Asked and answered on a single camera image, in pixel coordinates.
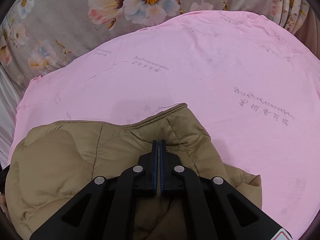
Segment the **sticker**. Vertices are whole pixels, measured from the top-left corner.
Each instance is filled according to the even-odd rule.
[[[283,228],[271,240],[292,240],[292,237]]]

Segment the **floral blanket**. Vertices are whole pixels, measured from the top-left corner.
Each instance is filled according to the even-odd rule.
[[[0,62],[25,90],[32,78],[108,40],[197,10],[251,11],[294,34],[309,5],[305,0],[16,0],[0,25]]]

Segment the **pink fabric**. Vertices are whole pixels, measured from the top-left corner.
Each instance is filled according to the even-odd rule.
[[[320,61],[264,16],[184,14],[35,78],[10,157],[39,125],[129,124],[181,102],[225,163],[261,174],[264,212],[298,239],[320,209]]]

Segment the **silver screw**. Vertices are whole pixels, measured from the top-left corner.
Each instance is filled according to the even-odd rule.
[[[217,184],[217,185],[221,185],[223,183],[223,178],[215,177],[215,178],[213,178],[213,183]]]
[[[134,172],[141,172],[141,171],[143,171],[143,167],[142,167],[142,166],[139,166],[139,165],[134,166],[134,167],[133,167],[133,171],[134,171]]]
[[[100,184],[104,183],[104,177],[96,177],[94,179],[94,182],[95,182],[95,184],[100,185]]]
[[[183,166],[175,166],[175,168],[174,168],[174,170],[176,171],[176,172],[183,172],[184,171],[184,167]]]

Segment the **triangular cutout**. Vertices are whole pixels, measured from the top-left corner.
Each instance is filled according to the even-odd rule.
[[[241,227],[246,227],[258,220],[258,217],[233,194],[228,194],[227,198],[232,206],[234,213],[236,214]]]
[[[62,221],[78,227],[90,201],[91,194],[86,194],[77,204],[75,204],[63,217]]]

